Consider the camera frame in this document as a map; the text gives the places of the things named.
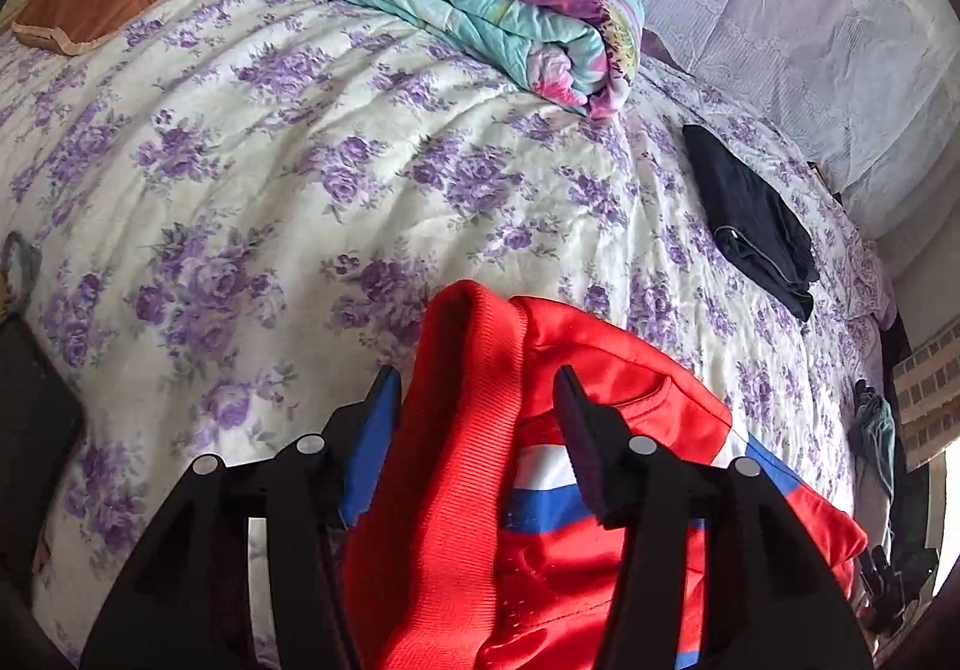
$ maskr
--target white stripe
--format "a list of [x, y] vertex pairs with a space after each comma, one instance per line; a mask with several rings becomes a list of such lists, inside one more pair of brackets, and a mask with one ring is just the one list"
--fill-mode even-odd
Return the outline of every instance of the white stripe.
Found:
[[520, 451], [514, 488], [547, 491], [576, 482], [565, 445], [531, 445]]
[[749, 440], [747, 416], [736, 410], [731, 410], [731, 416], [733, 416], [733, 428], [728, 432], [720, 452], [711, 462], [714, 467], [729, 467], [734, 459], [747, 455], [747, 440]]

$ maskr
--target beige box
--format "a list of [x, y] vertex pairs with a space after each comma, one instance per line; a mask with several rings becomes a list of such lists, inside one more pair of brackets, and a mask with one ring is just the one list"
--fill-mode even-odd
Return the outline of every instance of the beige box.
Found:
[[907, 470], [960, 438], [960, 316], [894, 367]]

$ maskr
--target red garment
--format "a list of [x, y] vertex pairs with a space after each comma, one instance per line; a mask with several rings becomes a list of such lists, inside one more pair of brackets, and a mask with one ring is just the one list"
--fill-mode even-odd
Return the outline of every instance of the red garment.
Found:
[[[565, 363], [591, 400], [621, 409], [635, 433], [683, 459], [717, 464], [732, 440], [736, 448], [731, 412], [636, 336], [557, 302], [507, 302], [472, 281], [450, 286], [427, 309], [400, 426], [347, 544], [344, 602], [366, 667], [592, 667], [622, 531], [569, 507], [544, 512], [541, 498], [570, 496], [567, 486], [517, 488], [531, 458], [563, 443], [551, 408]], [[848, 590], [863, 531], [755, 440], [745, 453], [787, 494]], [[512, 515], [531, 499], [536, 510]], [[691, 528], [678, 666], [699, 650], [703, 539]]]

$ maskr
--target floral bed sheet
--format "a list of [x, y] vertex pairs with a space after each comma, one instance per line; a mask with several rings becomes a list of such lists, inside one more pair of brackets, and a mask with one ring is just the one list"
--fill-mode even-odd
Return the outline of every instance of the floral bed sheet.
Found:
[[[685, 122], [810, 231], [806, 325], [714, 247]], [[270, 456], [381, 363], [409, 374], [427, 299], [462, 277], [643, 336], [851, 510], [853, 382], [892, 310], [875, 254], [775, 127], [651, 58], [592, 122], [379, 11], [171, 0], [80, 58], [0, 38], [0, 146], [0, 230], [42, 251], [28, 320], [88, 412], [35, 586], [71, 659], [191, 459]]]

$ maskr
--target bed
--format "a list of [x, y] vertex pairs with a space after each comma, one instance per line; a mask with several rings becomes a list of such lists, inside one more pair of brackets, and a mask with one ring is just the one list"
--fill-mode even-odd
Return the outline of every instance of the bed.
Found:
[[[805, 325], [719, 255], [685, 122], [809, 230]], [[591, 122], [378, 11], [170, 0], [79, 58], [0, 39], [0, 143], [0, 224], [42, 253], [28, 319], [88, 411], [35, 585], [69, 657], [191, 459], [270, 456], [381, 363], [409, 375], [427, 299], [462, 277], [648, 339], [853, 507], [851, 389], [894, 314], [880, 262], [791, 140], [659, 60]]]

